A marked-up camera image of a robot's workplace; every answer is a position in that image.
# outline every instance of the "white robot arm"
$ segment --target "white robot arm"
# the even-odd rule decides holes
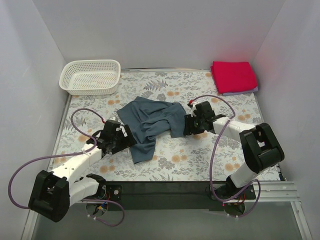
[[[115,154],[125,148],[135,145],[128,125],[121,125],[115,120],[108,120],[103,130],[92,135],[97,145],[93,147],[93,139],[89,139],[83,147],[83,154],[69,159],[66,163],[53,169],[51,172],[41,171],[35,179],[29,208],[51,219],[60,221],[74,203],[92,196],[105,196],[106,180],[95,174],[79,177],[92,164],[102,159],[106,154]]]
[[[192,108],[192,112],[184,118],[184,135],[204,131],[220,134],[230,120],[225,115],[216,115],[208,101],[191,102],[188,106]],[[264,170],[285,158],[275,134],[265,122],[253,125],[231,120],[223,135],[241,143],[245,163],[227,177],[225,186],[217,189],[217,194],[222,197],[233,196]]]

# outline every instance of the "gray shirt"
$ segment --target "gray shirt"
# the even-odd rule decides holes
[[[133,162],[152,159],[156,136],[171,130],[172,138],[184,136],[186,111],[178,102],[153,101],[138,96],[117,111],[124,124],[128,124],[137,144],[130,148]]]

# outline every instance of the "plastic laundry basket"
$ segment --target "plastic laundry basket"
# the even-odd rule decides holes
[[[72,61],[63,68],[59,85],[71,95],[113,94],[120,70],[120,63],[115,60]]]

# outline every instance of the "floral fabric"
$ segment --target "floral fabric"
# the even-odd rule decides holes
[[[71,114],[79,108],[93,109],[105,119],[119,118],[117,110],[141,96],[156,101],[179,102],[188,114],[191,112],[187,107],[189,100],[205,94],[218,94],[210,72],[123,72],[114,94],[72,97],[57,153],[78,152],[87,140],[70,122]],[[253,93],[220,97],[232,105],[237,121],[248,124],[262,122]],[[204,97],[198,101],[209,101],[216,114],[231,115],[228,106],[216,98]],[[101,120],[88,111],[78,112],[74,121],[80,129],[90,134],[103,128]],[[134,164],[129,149],[126,149],[105,156],[83,175],[94,173],[108,181],[208,181],[210,158],[216,139],[217,135],[208,132],[171,138],[167,131],[156,137],[152,160]],[[222,136],[214,159],[213,180],[226,180],[244,163],[241,144]],[[53,159],[51,168],[67,160],[66,157]],[[258,179],[280,180],[276,167],[263,172]]]

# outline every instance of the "wire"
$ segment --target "wire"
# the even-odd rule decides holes
[[[93,218],[93,219],[95,219],[95,220],[97,220],[97,221],[99,221],[99,222],[101,222],[101,223],[103,223],[103,224],[105,224],[105,225],[107,225],[107,226],[109,226],[109,227],[119,226],[119,225],[124,221],[124,219],[125,219],[125,216],[126,216],[125,209],[123,208],[123,206],[121,206],[119,203],[117,203],[117,202],[115,202],[115,201],[102,200],[102,199],[82,199],[81,201],[82,201],[82,202],[100,202],[100,203],[107,202],[108,205],[109,205],[109,204],[117,205],[117,206],[121,209],[121,211],[122,211],[122,218],[121,218],[120,221],[117,222],[116,224],[108,223],[108,222],[102,220],[101,218],[95,217],[95,216],[93,216],[93,215],[91,215],[91,214],[89,215],[91,218]]]
[[[215,95],[211,95],[211,94],[205,94],[205,95],[201,95],[201,96],[197,96],[196,98],[194,98],[193,100],[191,100],[189,103],[191,104],[192,102],[194,102],[195,100],[199,99],[199,98],[203,98],[203,97],[212,97],[212,98],[216,98],[216,99],[219,99],[221,101],[223,101],[225,104],[228,105],[228,107],[231,109],[232,111],[232,116],[229,118],[229,120],[224,124],[222,130],[220,131],[218,137],[216,138],[216,141],[214,143],[214,146],[213,146],[213,150],[212,150],[212,154],[211,154],[211,159],[210,159],[210,166],[209,166],[209,182],[210,182],[210,186],[211,186],[211,191],[212,191],[212,194],[214,196],[215,199],[217,199],[218,201],[220,202],[227,202],[227,201],[230,201],[230,200],[233,200],[235,199],[236,197],[238,197],[240,194],[242,194],[251,184],[252,182],[249,182],[247,185],[245,185],[238,193],[236,193],[235,195],[227,198],[227,199],[221,199],[217,196],[215,190],[214,190],[214,184],[213,184],[213,175],[212,175],[212,168],[213,168],[213,165],[214,165],[214,158],[215,158],[215,154],[216,154],[216,150],[217,150],[217,147],[218,147],[218,143],[219,143],[219,140],[221,138],[221,136],[223,135],[224,131],[226,130],[228,124],[230,123],[230,121],[236,116],[236,112],[235,110],[233,109],[233,107],[226,101],[224,100],[223,98],[219,97],[219,96],[215,96]],[[252,206],[252,208],[250,208],[249,211],[247,211],[246,213],[240,215],[239,217],[244,217],[246,215],[248,215],[249,213],[251,213],[251,211],[256,207],[258,201],[259,201],[259,198],[260,198],[260,194],[261,194],[261,185],[260,185],[260,182],[258,179],[255,179],[254,181],[256,181],[258,183],[258,187],[259,187],[259,192],[258,192],[258,196],[256,197],[256,200]]]
[[[245,203],[245,200],[246,200],[246,195],[243,194],[243,201],[242,201],[240,204],[244,204],[244,203]]]
[[[108,211],[108,209],[109,209],[109,204],[106,205],[106,210]]]
[[[238,201],[237,201],[237,202],[235,202],[233,205],[238,205],[238,203],[240,202],[240,200],[241,200],[241,195],[239,196]]]
[[[102,197],[100,197],[100,198],[97,198],[97,199],[103,199],[106,195],[107,195],[107,190],[105,189],[105,190],[104,190],[104,194],[103,194],[103,196],[102,196]]]
[[[97,140],[93,137],[93,136],[90,136],[88,134],[86,134],[85,132],[81,131],[74,123],[74,115],[79,112],[79,111],[82,111],[82,110],[87,110],[87,111],[90,111],[94,114],[96,114],[99,118],[101,118],[102,122],[104,122],[104,118],[99,114],[97,113],[96,111],[94,110],[91,110],[89,108],[79,108],[77,109],[76,111],[74,111],[70,117],[70,120],[71,120],[71,124],[72,126],[81,134],[85,135],[86,137],[89,137],[93,140],[94,144],[92,147],[90,147],[88,150],[84,151],[85,153],[88,153],[90,152],[91,150],[93,150],[96,146],[97,146]],[[32,164],[34,162],[37,162],[37,161],[40,161],[40,160],[44,160],[44,159],[51,159],[51,158],[60,158],[60,157],[70,157],[70,156],[77,156],[77,155],[82,155],[84,154],[83,151],[80,151],[80,152],[74,152],[74,153],[66,153],[66,154],[58,154],[58,155],[50,155],[50,156],[42,156],[42,157],[38,157],[38,158],[35,158],[33,160],[30,160],[28,162],[26,162],[25,164],[23,164],[22,166],[20,166],[14,173],[13,175],[11,176],[10,180],[9,180],[9,184],[8,184],[8,196],[9,196],[9,199],[10,201],[13,203],[13,205],[15,205],[16,207],[18,208],[21,208],[21,209],[29,209],[28,206],[23,206],[23,205],[20,205],[19,203],[17,203],[13,196],[12,196],[12,183],[16,177],[16,175],[21,171],[21,169],[23,169],[24,167],[28,166],[29,164]]]

